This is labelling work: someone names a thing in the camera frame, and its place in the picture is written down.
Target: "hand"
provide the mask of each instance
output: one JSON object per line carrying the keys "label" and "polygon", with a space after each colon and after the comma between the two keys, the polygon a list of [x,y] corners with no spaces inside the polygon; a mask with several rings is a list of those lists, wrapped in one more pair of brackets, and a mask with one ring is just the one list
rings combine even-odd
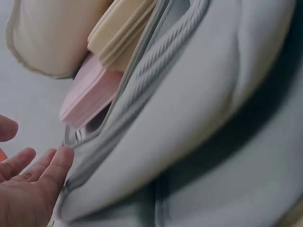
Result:
{"label": "hand", "polygon": [[[0,115],[0,141],[15,137],[18,124]],[[72,165],[71,148],[48,150],[23,174],[36,156],[26,148],[0,162],[0,227],[46,227]]]}

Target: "beige cushion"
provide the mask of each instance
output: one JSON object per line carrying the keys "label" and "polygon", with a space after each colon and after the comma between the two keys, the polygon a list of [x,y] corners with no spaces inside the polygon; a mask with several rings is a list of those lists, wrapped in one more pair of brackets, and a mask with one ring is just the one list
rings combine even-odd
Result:
{"label": "beige cushion", "polygon": [[28,70],[69,76],[87,53],[87,38],[113,0],[15,0],[6,45]]}

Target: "orange object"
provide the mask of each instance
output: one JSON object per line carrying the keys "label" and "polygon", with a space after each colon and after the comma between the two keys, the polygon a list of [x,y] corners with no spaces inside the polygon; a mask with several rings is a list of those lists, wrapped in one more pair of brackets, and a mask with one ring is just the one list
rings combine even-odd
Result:
{"label": "orange object", "polygon": [[8,157],[3,152],[3,150],[0,148],[0,162],[4,161],[5,159],[8,159]]}

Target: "pink foam pad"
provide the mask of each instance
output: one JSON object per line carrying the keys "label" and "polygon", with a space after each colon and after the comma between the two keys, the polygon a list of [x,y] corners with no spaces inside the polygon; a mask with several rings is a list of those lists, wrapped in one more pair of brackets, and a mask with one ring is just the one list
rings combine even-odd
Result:
{"label": "pink foam pad", "polygon": [[72,83],[60,120],[75,129],[82,128],[113,100],[122,75],[103,69],[97,56],[90,54]]}

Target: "gray floor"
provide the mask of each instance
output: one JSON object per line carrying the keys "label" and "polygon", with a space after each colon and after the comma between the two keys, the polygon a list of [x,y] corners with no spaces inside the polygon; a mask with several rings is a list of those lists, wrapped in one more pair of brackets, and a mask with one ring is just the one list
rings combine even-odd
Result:
{"label": "gray floor", "polygon": [[53,80],[26,71],[17,64],[4,43],[4,29],[13,0],[0,0],[0,114],[19,123],[14,140],[1,143],[11,157],[25,147],[38,155],[57,148],[64,132],[59,110],[71,84],[70,80]]}

